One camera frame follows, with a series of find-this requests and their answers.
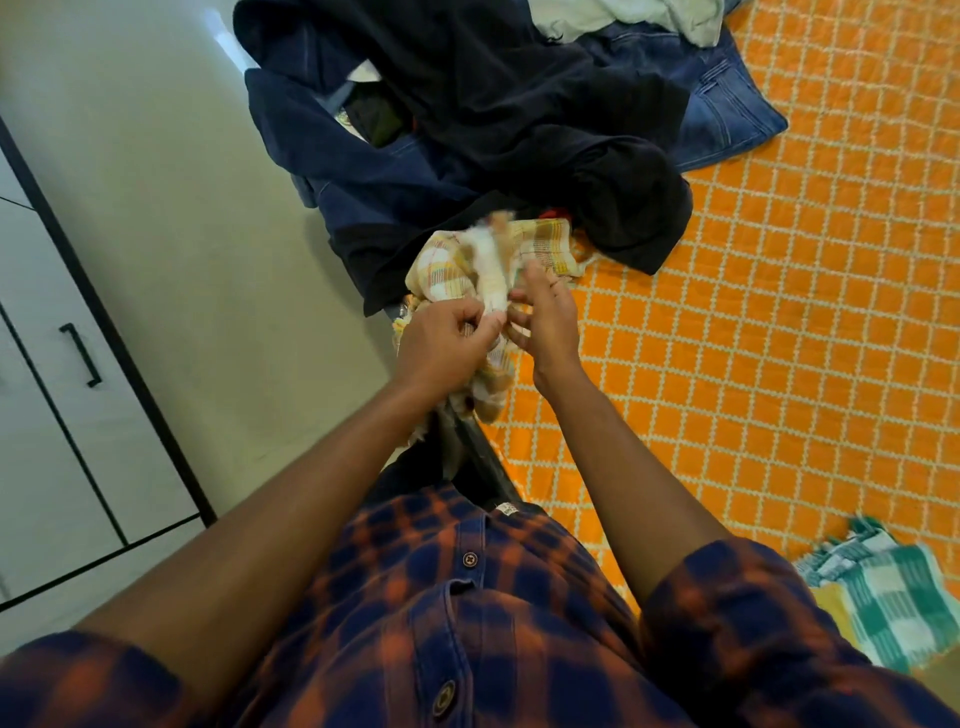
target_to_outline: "plaid shirt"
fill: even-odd
[[[960,726],[871,667],[789,564],[742,539],[689,556],[642,625],[558,524],[451,487],[363,512],[226,725]],[[181,726],[189,690],[135,647],[67,632],[0,667],[5,726]]]

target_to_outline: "cabinet handle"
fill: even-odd
[[[90,376],[93,377],[93,379],[86,383],[86,386],[97,386],[104,379],[100,376],[100,372],[97,371],[97,367],[93,363],[93,359],[90,358],[90,354],[87,352],[86,347],[84,346],[84,340],[80,338],[80,334],[77,332],[77,327],[75,327],[73,324],[64,324],[60,327],[60,330],[63,333],[70,334],[70,338],[73,339],[74,346],[76,346],[77,351],[80,352],[80,358],[84,361],[87,370],[90,372]]]

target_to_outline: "orange bedsheet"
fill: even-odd
[[[655,277],[589,266],[585,365],[735,532],[794,556],[863,512],[960,595],[960,2],[756,0],[730,23],[790,129],[687,175],[695,213]],[[488,434],[625,592],[519,371]]]

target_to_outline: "cabinet door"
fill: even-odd
[[[195,514],[46,228],[3,201],[0,300],[127,540]]]
[[[16,175],[13,173],[13,170],[10,168],[10,163],[7,162],[2,152],[0,152],[0,197],[18,203],[19,205],[31,206],[30,201],[23,192],[23,187],[21,187],[20,182],[16,180]]]
[[[2,594],[5,598],[25,594],[121,545],[10,330],[0,319]]]
[[[0,611],[0,656],[37,637],[70,629],[203,530],[197,518]]]

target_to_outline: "shirt sleeve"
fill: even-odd
[[[10,728],[181,728],[202,720],[185,686],[146,652],[76,631],[43,637],[0,662],[0,716]]]
[[[960,726],[912,678],[872,666],[778,554],[704,546],[654,590],[640,634],[650,678],[702,726]]]

